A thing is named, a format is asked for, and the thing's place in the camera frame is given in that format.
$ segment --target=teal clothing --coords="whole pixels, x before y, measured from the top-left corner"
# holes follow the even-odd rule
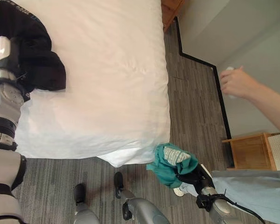
[[[155,161],[153,163],[147,164],[146,169],[152,170],[157,175],[159,181],[162,184],[165,184],[167,187],[178,188],[182,182],[176,178],[174,168],[177,169],[179,174],[188,174],[196,168],[198,165],[198,160],[193,154],[185,152],[190,155],[190,158],[177,163],[176,166],[173,166],[164,158],[164,147],[185,152],[178,146],[175,146],[171,143],[158,145],[154,153]]]

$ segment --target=wall trim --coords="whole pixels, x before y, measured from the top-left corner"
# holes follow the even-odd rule
[[[231,133],[230,133],[230,129],[229,129],[229,124],[228,124],[227,114],[226,114],[225,105],[224,105],[224,101],[223,101],[223,96],[222,96],[222,92],[221,92],[221,86],[220,86],[220,80],[219,80],[219,76],[218,76],[217,67],[213,64],[210,64],[208,62],[200,60],[199,58],[195,58],[193,56],[190,56],[190,55],[187,55],[187,54],[183,53],[181,33],[180,33],[180,30],[179,30],[179,23],[178,23],[178,18],[177,17],[175,17],[175,24],[176,24],[176,28],[177,28],[177,39],[178,39],[178,48],[179,48],[180,56],[185,57],[187,59],[191,59],[195,62],[199,62],[201,64],[205,64],[207,66],[210,66],[214,71],[214,76],[215,76],[217,92],[218,92],[219,102],[220,102],[220,106],[221,106],[221,112],[222,112],[222,116],[223,116],[226,136],[227,136],[228,139],[231,139]]]

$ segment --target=black jacket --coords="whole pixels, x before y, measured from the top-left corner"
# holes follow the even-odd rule
[[[35,15],[10,0],[0,0],[0,36],[17,45],[19,68],[14,73],[26,92],[65,88],[64,65],[51,51],[50,36]]]

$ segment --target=gray carpet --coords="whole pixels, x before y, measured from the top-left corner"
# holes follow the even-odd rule
[[[210,67],[180,57],[177,31],[173,24],[165,34],[169,73],[171,142],[198,157],[209,170],[227,167],[226,138],[213,72]],[[87,203],[103,224],[124,221],[120,201],[115,198],[113,175],[121,171],[126,188],[153,202],[172,224],[210,224],[196,198],[175,196],[159,184],[145,165],[113,168],[98,158],[83,160],[28,159],[25,180],[14,194],[19,198],[25,221],[30,224],[71,224],[74,216],[73,188],[84,182]],[[238,212],[244,223],[258,224],[256,218]]]

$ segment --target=wooden nightstand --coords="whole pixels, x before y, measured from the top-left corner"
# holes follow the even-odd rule
[[[164,32],[167,31],[183,4],[184,0],[161,0]]]
[[[258,169],[276,170],[268,137],[275,134],[261,133],[241,138],[223,140],[229,142],[232,149],[234,168],[236,169]]]

